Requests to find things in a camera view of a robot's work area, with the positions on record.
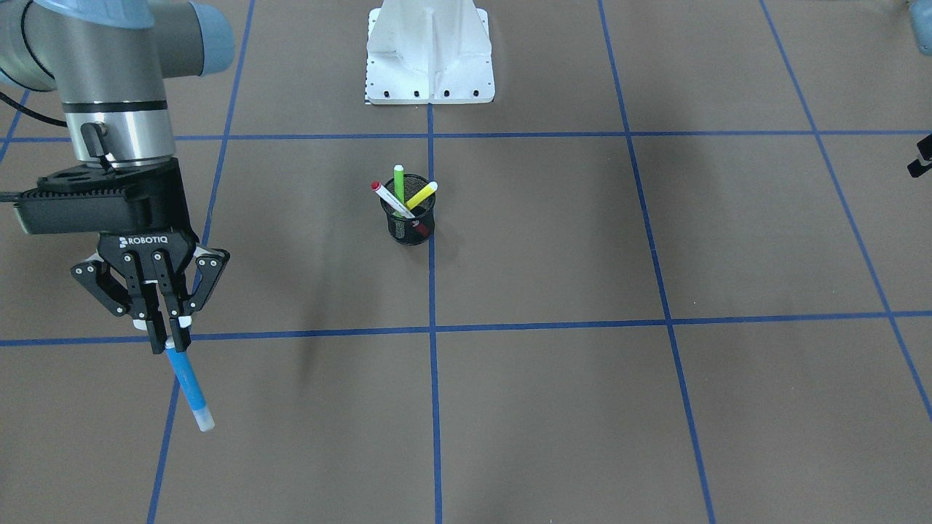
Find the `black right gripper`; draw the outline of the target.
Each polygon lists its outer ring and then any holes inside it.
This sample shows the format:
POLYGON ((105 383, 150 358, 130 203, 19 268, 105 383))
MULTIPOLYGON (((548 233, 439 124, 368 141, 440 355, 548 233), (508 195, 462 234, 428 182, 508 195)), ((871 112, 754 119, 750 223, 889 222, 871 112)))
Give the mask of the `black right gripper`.
POLYGON ((163 354, 167 341, 154 289, 161 286, 173 351, 185 352, 193 315, 209 301, 230 253, 197 249, 199 238, 190 223, 176 158, 108 170, 98 192, 106 206, 98 226, 97 262, 80 262, 72 266, 71 275, 104 309, 129 317, 146 332, 153 354, 163 354), (190 290, 186 272, 192 261, 200 280, 190 290))

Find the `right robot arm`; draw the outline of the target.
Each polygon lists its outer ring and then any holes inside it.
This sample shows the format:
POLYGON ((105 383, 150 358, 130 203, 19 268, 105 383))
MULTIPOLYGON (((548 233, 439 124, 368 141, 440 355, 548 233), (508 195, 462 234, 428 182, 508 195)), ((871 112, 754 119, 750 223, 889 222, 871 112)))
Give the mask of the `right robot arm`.
POLYGON ((74 167, 4 192, 27 234, 97 233, 72 275, 103 308, 183 354, 193 315, 229 252, 201 245, 176 158, 166 79, 229 68, 235 36, 221 11, 193 1, 4 1, 2 80, 56 92, 74 167))

